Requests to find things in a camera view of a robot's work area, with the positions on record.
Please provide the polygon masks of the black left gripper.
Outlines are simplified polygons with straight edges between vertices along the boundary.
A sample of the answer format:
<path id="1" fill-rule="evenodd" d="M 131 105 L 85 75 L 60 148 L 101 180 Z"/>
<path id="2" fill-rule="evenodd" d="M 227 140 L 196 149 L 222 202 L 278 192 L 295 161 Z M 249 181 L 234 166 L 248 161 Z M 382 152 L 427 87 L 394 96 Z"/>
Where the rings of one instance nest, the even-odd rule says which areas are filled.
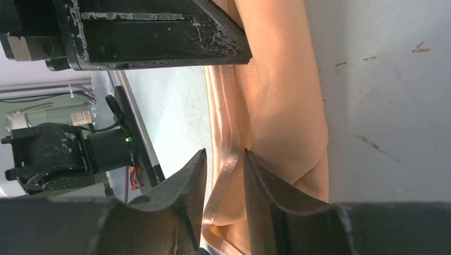
<path id="1" fill-rule="evenodd" d="M 1 1 L 1 45 L 8 60 L 71 68 L 53 1 Z"/>

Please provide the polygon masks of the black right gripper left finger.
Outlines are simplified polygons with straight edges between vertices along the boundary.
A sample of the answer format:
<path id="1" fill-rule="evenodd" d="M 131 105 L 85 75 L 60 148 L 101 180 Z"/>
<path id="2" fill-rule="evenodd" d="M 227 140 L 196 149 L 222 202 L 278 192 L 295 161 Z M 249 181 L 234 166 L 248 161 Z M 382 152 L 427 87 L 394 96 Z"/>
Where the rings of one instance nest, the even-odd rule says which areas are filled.
<path id="1" fill-rule="evenodd" d="M 194 254 L 207 154 L 124 203 L 114 197 L 1 200 L 1 254 Z"/>

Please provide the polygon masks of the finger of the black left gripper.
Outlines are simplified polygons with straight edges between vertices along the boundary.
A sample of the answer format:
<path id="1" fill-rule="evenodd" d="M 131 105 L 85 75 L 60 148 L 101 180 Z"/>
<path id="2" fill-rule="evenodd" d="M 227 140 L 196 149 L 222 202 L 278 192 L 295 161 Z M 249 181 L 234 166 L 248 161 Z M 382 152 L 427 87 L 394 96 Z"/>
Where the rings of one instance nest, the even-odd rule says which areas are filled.
<path id="1" fill-rule="evenodd" d="M 54 1 L 77 71 L 247 64 L 244 29 L 213 1 Z"/>

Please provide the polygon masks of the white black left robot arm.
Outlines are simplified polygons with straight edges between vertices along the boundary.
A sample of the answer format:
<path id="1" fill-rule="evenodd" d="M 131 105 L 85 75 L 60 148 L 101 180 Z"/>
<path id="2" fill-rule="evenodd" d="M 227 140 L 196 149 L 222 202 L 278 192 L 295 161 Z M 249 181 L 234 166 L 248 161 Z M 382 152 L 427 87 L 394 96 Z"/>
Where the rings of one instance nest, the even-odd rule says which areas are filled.
<path id="1" fill-rule="evenodd" d="M 52 71 L 123 71 L 247 64 L 244 32 L 213 1 L 1 1 L 1 44 L 8 59 L 46 62 Z M 7 180 L 25 192 L 83 188 L 95 175 L 129 166 L 151 186 L 165 177 L 137 113 L 116 85 L 105 100 L 114 123 L 83 135 L 83 126 L 44 123 L 12 130 L 15 167 Z"/>

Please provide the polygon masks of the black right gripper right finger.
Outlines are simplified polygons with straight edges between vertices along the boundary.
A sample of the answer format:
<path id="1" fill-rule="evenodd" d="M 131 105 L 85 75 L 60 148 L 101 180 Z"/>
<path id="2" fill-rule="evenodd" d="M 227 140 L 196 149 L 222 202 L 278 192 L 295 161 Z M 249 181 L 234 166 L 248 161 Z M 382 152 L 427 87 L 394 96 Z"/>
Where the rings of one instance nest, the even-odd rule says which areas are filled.
<path id="1" fill-rule="evenodd" d="M 329 204 L 244 154 L 252 254 L 450 254 L 450 203 Z"/>

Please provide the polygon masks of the peach satin napkin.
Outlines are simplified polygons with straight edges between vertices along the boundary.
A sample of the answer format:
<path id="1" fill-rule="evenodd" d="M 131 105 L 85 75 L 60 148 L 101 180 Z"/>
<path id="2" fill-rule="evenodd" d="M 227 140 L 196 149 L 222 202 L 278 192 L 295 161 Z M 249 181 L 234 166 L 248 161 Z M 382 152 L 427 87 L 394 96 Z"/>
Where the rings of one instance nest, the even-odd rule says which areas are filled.
<path id="1" fill-rule="evenodd" d="M 305 3 L 217 5 L 244 28 L 252 58 L 205 68 L 213 168 L 202 236 L 222 254 L 250 254 L 245 149 L 297 189 L 328 201 L 328 126 Z"/>

